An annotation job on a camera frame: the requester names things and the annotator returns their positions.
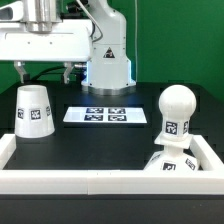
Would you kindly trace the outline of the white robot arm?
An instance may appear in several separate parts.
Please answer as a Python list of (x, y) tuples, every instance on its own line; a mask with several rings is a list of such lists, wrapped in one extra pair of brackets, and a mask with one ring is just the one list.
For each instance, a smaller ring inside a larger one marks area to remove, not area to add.
[(126, 55), (126, 19), (108, 0), (16, 0), (0, 6), (0, 61), (12, 61), (25, 81), (26, 62), (61, 62), (63, 82), (84, 71), (82, 89), (121, 95), (135, 89)]

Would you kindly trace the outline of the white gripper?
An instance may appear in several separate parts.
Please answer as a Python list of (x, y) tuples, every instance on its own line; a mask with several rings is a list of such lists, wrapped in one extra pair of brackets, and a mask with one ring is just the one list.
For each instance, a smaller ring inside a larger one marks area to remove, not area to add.
[(14, 68), (24, 82), (27, 74), (22, 61), (65, 62), (63, 80), (70, 81), (72, 62), (86, 62), (92, 56), (89, 20), (63, 20), (50, 33), (31, 33), (24, 23), (0, 23), (0, 60), (15, 61)]

